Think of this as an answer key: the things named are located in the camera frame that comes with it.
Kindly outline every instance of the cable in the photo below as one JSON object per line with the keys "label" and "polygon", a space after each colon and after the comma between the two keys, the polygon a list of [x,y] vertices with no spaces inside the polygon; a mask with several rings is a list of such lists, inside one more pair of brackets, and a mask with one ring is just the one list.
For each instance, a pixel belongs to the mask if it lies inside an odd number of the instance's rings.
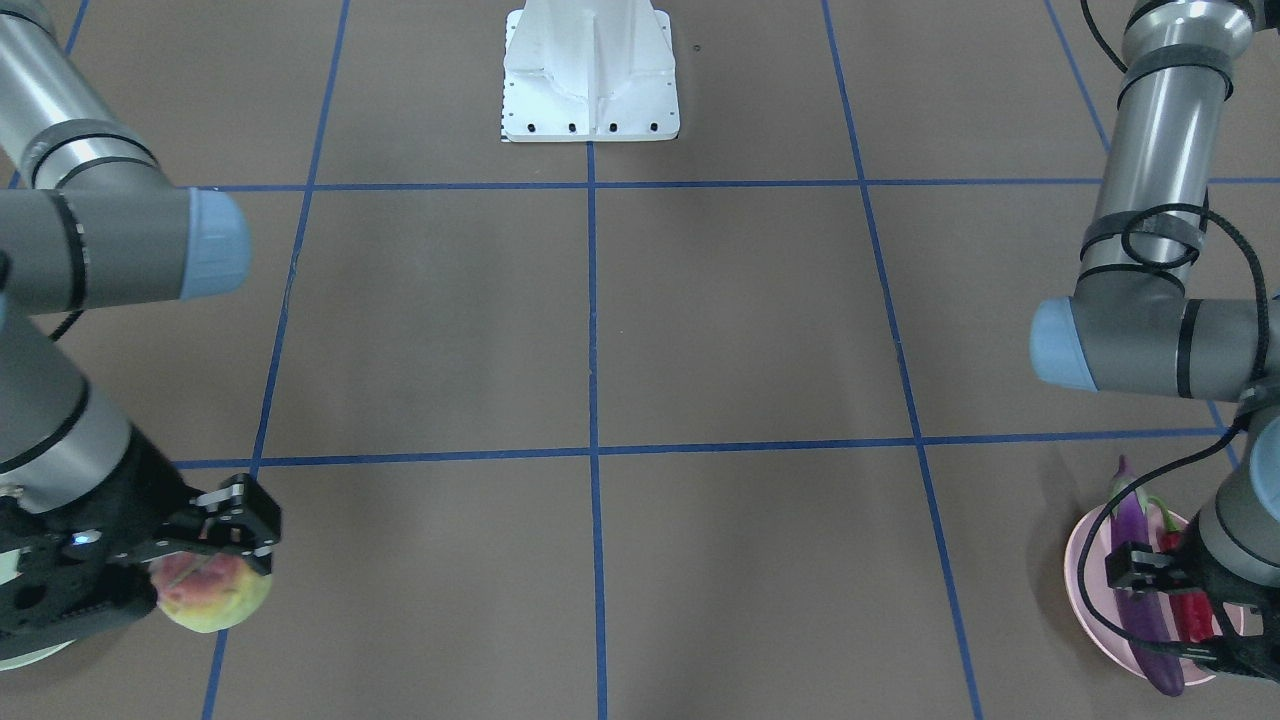
{"label": "cable", "polygon": [[[1194,213],[1201,218],[1210,220],[1217,227],[1222,228],[1222,232],[1225,232],[1228,237],[1231,238],[1231,242],[1234,242],[1235,246],[1240,250],[1240,254],[1244,255],[1244,261],[1249,265],[1249,274],[1253,278],[1253,300],[1257,306],[1258,337],[1253,350],[1253,365],[1249,369],[1249,382],[1252,383],[1258,380],[1266,373],[1267,351],[1271,343],[1271,320],[1268,316],[1266,279],[1262,275],[1262,264],[1258,261],[1258,255],[1257,252],[1253,251],[1253,246],[1251,246],[1249,242],[1244,238],[1244,233],[1236,229],[1235,225],[1233,225],[1230,222],[1226,220],[1226,218],[1215,213],[1213,210],[1210,210],[1207,206],[1208,205],[1207,196],[1204,199],[1204,202],[1206,202],[1204,206],[1192,205],[1189,202],[1169,202],[1165,205],[1156,205],[1155,208],[1149,208],[1147,210],[1143,210],[1142,213],[1138,213],[1137,215],[1130,218],[1129,222],[1125,224],[1124,232],[1121,233],[1121,245],[1125,247],[1126,252],[1132,250],[1132,246],[1129,246],[1126,241],[1129,236],[1133,233],[1133,231],[1147,218],[1152,218],[1161,213]],[[1167,265],[1167,263],[1153,263],[1144,258],[1135,256],[1132,252],[1129,254],[1129,256],[1133,258],[1134,261],[1137,261],[1139,265],[1147,265],[1147,266]],[[1112,496],[1111,500],[1108,500],[1106,505],[1102,506],[1102,511],[1098,512],[1098,516],[1093,519],[1093,523],[1089,525],[1088,534],[1084,536],[1084,546],[1080,550],[1080,559],[1075,564],[1075,583],[1080,591],[1080,600],[1084,601],[1084,607],[1088,609],[1089,615],[1093,615],[1093,618],[1098,623],[1101,623],[1102,626],[1111,630],[1116,635],[1120,635],[1125,641],[1129,641],[1137,647],[1142,647],[1153,652],[1164,652],[1179,656],[1188,656],[1188,653],[1190,653],[1196,659],[1201,659],[1203,652],[1212,652],[1207,646],[1202,643],[1183,643],[1172,641],[1153,642],[1146,638],[1139,638],[1133,633],[1130,633],[1129,630],[1125,630],[1120,625],[1116,625],[1115,623],[1105,618],[1102,612],[1098,611],[1098,609],[1093,605],[1093,601],[1089,600],[1089,591],[1084,584],[1084,564],[1085,560],[1089,557],[1089,550],[1093,547],[1093,541],[1097,538],[1098,532],[1102,529],[1102,521],[1106,518],[1108,518],[1116,507],[1120,506],[1120,503],[1124,501],[1125,497],[1129,496],[1129,493],[1134,492],[1142,486],[1149,483],[1151,480],[1166,473],[1171,473],[1174,470],[1178,470],[1179,468],[1185,468],[1187,465],[1199,462],[1201,460],[1204,460],[1206,457],[1210,457],[1224,450],[1226,446],[1231,443],[1233,439],[1235,439],[1238,434],[1240,434],[1247,421],[1248,421],[1247,416],[1244,415],[1236,416],[1235,420],[1231,423],[1231,427],[1228,428],[1226,432],[1222,433],[1222,437],[1220,437],[1217,442],[1215,442],[1213,445],[1206,447],[1204,450],[1201,450],[1199,452],[1193,452],[1185,457],[1180,457],[1178,460],[1174,460],[1172,462],[1169,462],[1167,465],[1157,468],[1151,473],[1147,473],[1146,475],[1125,486],[1124,489],[1115,493],[1115,496]]]}
{"label": "cable", "polygon": [[1107,54],[1107,58],[1111,59],[1115,67],[1120,68],[1121,73],[1128,73],[1129,65],[1124,64],[1124,60],[1121,60],[1120,56],[1115,54],[1115,50],[1111,50],[1111,46],[1107,45],[1106,38],[1102,37],[1102,32],[1098,31],[1097,23],[1093,22],[1093,13],[1089,12],[1089,0],[1080,0],[1080,12],[1084,13],[1084,24],[1089,26],[1089,32],[1093,33],[1093,40],[1097,41],[1098,47],[1101,47],[1102,51]]}
{"label": "cable", "polygon": [[54,342],[61,340],[61,337],[67,334],[67,331],[72,329],[72,325],[74,325],[76,320],[79,320],[79,316],[83,314],[84,310],[76,310],[70,315],[67,315],[67,318],[63,319],[61,324],[58,325],[58,328],[55,328],[54,332],[49,333],[49,340]]}

